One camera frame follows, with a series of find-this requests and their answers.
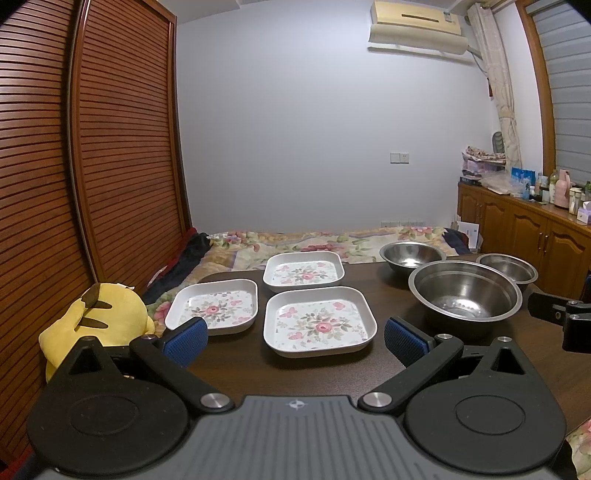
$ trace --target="logo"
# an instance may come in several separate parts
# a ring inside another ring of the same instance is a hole
[[[302,402],[301,400],[298,400],[297,398],[295,400],[290,401],[287,406],[293,408],[294,410],[299,410],[300,408],[304,408],[307,405],[307,403]]]

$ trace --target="wooden slatted door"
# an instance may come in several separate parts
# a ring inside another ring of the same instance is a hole
[[[0,25],[0,459],[27,445],[45,384],[38,336],[91,284],[69,193],[62,99],[73,0],[29,0]]]
[[[97,276],[142,291],[188,226],[179,185],[175,17],[85,0],[72,64],[72,170]]]

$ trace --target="ceiling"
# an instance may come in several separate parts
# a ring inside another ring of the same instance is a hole
[[[242,5],[264,2],[265,0],[159,0],[178,18],[178,23],[187,23],[198,18],[238,10]],[[464,15],[476,0],[420,0],[416,3],[450,10]]]

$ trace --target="floral bedspread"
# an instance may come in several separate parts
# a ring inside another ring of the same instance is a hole
[[[591,420],[570,433],[566,440],[573,449],[573,463],[579,480],[591,480]]]
[[[396,227],[340,234],[227,232],[213,235],[212,247],[201,263],[178,287],[148,305],[148,314],[155,322],[156,333],[160,335],[164,331],[164,319],[170,305],[183,288],[214,273],[264,269],[269,258],[285,252],[329,250],[339,254],[343,263],[369,263],[383,261],[379,249],[384,245],[413,240],[437,247],[450,257],[457,255],[443,239],[444,232],[443,227]]]

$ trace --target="plastic bag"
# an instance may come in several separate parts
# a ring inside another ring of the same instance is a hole
[[[523,184],[506,171],[489,171],[482,174],[482,186],[501,195],[523,192]]]

